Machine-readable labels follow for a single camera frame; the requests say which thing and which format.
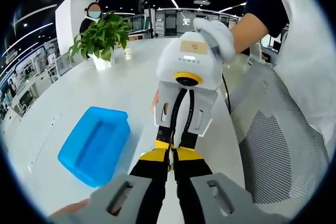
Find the gray bracket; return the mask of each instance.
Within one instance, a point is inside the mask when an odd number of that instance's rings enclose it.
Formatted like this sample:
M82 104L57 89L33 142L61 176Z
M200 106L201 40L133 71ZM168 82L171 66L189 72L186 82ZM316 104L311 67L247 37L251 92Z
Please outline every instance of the gray bracket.
M201 202L206 224L289 222L284 216L263 212L253 203L249 192L222 173L193 177L191 181Z
M122 174L106 186L93 192L90 203L77 212L49 217L56 224L134 224L139 213L142 199L152 179ZM118 216L113 216L108 209L113 206L120 194L127 187L132 187Z

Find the blue plastic container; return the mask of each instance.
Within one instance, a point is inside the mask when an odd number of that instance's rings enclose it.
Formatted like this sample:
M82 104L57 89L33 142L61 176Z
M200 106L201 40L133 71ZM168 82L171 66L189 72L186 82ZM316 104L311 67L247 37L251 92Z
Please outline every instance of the blue plastic container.
M127 113L90 107L65 141L58 160L91 187L107 184L130 135Z

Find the white pillar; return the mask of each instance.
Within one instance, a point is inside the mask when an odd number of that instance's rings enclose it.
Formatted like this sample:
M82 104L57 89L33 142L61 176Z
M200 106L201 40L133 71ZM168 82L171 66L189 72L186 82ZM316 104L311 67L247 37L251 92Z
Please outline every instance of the white pillar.
M74 37L79 34L79 28L84 20L84 9L96 0L64 0L55 11L56 35L61 55L68 52L74 43ZM75 65L82 62L80 54L74 57Z

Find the person's hand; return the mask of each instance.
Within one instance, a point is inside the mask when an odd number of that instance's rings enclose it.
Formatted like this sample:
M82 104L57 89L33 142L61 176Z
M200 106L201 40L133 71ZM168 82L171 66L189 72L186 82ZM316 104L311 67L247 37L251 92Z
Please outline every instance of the person's hand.
M79 209L87 206L89 202L90 202L90 199L85 199L85 200L82 200L82 201L80 201L78 203L67 205L66 207L63 207L63 208L59 209L58 211L54 212L50 216L51 217L55 217L55 216L59 216L59 215L65 214L66 212L76 212Z
M157 90L156 93L155 93L155 96L154 96L153 103L152 103L152 113L154 113L154 108L155 108L155 106L157 105L158 102L159 102L159 91ZM166 103L164 105L164 114L167 113L167 109L168 109L168 104Z

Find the white table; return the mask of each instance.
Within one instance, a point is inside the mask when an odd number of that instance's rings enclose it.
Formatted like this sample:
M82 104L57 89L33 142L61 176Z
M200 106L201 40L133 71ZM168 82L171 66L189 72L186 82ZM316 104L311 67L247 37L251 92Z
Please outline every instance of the white table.
M158 83L155 67L171 40L130 42L132 60L118 62L112 69L100 72L91 60L85 61L67 72L31 106L8 149L14 170L42 212L49 215L89 197L95 190L72 176L57 160L63 143L88 107L121 110L129 115L131 137L120 158L117 174L131 170L141 153L154 146L157 128L150 107ZM185 124L187 103L183 102L177 119L176 139L179 128ZM244 187L236 135L222 96L218 96L213 117L207 133L199 138L196 150L205 157L213 172L223 172ZM173 174L169 173L158 223L183 223L178 203L176 184ZM171 214L172 209L176 209L176 214Z

